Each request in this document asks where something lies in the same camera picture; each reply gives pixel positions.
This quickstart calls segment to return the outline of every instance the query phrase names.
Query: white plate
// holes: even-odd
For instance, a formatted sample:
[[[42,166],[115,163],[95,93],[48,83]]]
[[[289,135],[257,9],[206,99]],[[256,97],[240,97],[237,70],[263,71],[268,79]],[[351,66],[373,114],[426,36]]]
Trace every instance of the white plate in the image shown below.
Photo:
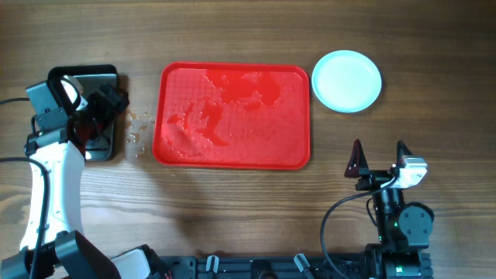
[[[361,53],[338,50],[315,65],[312,87],[317,98],[337,112],[359,112],[379,96],[382,80],[375,64]]]

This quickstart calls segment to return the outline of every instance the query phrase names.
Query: wooden tabletop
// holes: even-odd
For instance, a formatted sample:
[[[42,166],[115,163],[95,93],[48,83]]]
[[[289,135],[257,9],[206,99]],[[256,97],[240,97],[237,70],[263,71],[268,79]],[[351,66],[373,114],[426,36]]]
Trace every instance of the wooden tabletop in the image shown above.
[[[343,177],[353,141],[361,139],[372,168],[385,169],[401,139],[429,163],[405,200],[436,214],[429,248],[436,278],[496,274],[494,1],[2,2],[0,99],[26,97],[26,86],[61,65],[109,63],[125,75],[131,105],[122,122],[132,128],[122,124],[116,157],[87,163],[81,179],[84,233],[106,255],[144,243],[164,256],[320,254],[324,213],[356,193]],[[294,64],[311,74],[334,50],[368,56],[383,89],[351,115],[312,95],[312,158],[300,171],[165,167],[151,155],[160,73],[169,63]],[[0,157],[23,156],[33,114],[28,102],[0,107]],[[142,124],[149,128],[139,131]],[[131,133],[137,143],[126,142]],[[29,166],[1,165],[2,259],[19,251],[30,196]],[[377,242],[365,198],[333,214],[326,239],[335,252]]]

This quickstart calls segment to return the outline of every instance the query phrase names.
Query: light blue plate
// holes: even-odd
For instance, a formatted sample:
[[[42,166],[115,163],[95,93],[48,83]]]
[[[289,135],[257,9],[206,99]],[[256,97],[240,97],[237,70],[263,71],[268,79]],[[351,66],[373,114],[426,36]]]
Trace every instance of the light blue plate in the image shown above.
[[[337,112],[359,112],[368,108],[381,92],[381,74],[361,53],[338,50],[315,65],[312,87],[317,98]]]

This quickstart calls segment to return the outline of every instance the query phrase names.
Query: red tray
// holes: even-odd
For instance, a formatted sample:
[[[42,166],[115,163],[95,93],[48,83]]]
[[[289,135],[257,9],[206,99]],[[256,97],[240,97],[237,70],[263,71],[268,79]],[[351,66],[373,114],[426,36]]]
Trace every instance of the red tray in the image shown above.
[[[174,62],[162,73],[153,155],[167,165],[296,170],[310,157],[300,67]]]

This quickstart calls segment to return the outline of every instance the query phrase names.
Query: cable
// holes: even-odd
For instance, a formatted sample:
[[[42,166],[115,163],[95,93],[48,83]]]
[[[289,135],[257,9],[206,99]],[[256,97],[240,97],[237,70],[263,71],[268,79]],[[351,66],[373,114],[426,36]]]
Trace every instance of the cable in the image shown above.
[[[29,101],[29,98],[10,98],[6,100],[1,100],[0,105],[10,103],[10,102],[17,102],[17,101]]]
[[[320,245],[322,247],[322,252],[324,253],[325,258],[327,259],[327,261],[329,262],[329,265],[333,268],[333,270],[335,270],[344,279],[349,279],[349,278],[346,275],[344,275],[341,272],[341,270],[339,270],[336,267],[336,265],[334,265],[334,263],[331,260],[331,256],[327,252],[326,242],[324,240],[324,236],[325,236],[324,232],[325,232],[325,229],[326,229],[326,224],[325,223],[327,222],[327,219],[331,215],[332,211],[334,211],[334,209],[336,209],[341,204],[343,204],[343,203],[345,203],[347,201],[354,200],[355,198],[362,198],[362,197],[365,197],[365,196],[368,196],[368,195],[374,195],[374,194],[380,193],[380,192],[382,192],[382,191],[390,188],[391,186],[393,186],[393,184],[397,180],[398,180],[398,176],[395,175],[394,178],[393,178],[393,180],[390,181],[388,185],[386,185],[386,186],[384,186],[384,187],[382,187],[380,189],[377,189],[375,191],[368,191],[368,192],[365,192],[365,193],[360,193],[360,194],[349,196],[348,198],[344,198],[341,201],[338,201],[337,203],[335,203],[333,206],[331,206],[331,208],[329,208],[329,210],[327,211],[327,213],[324,215],[324,219],[322,220],[322,224],[320,225]]]
[[[374,217],[372,216],[372,213],[370,213],[370,208],[369,208],[369,203],[370,203],[370,201],[372,201],[372,199],[374,199],[374,198],[367,199],[367,203],[365,204],[365,207],[367,208],[367,214],[369,215],[370,220],[372,221],[374,226],[377,226],[377,223],[375,222]]]
[[[41,216],[40,216],[40,227],[38,227],[38,239],[36,240],[36,247],[34,250],[33,263],[31,265],[31,271],[29,272],[29,279],[36,278],[36,273],[38,271],[38,261],[40,258],[40,247],[45,236],[45,229],[47,223],[47,212],[48,212],[48,202],[50,198],[50,177],[48,176],[48,170],[40,162],[35,161],[30,158],[25,157],[9,157],[0,158],[0,163],[5,162],[28,162],[35,164],[40,168],[41,174],[43,175],[43,186],[45,188],[43,193],[43,201],[41,204]]]

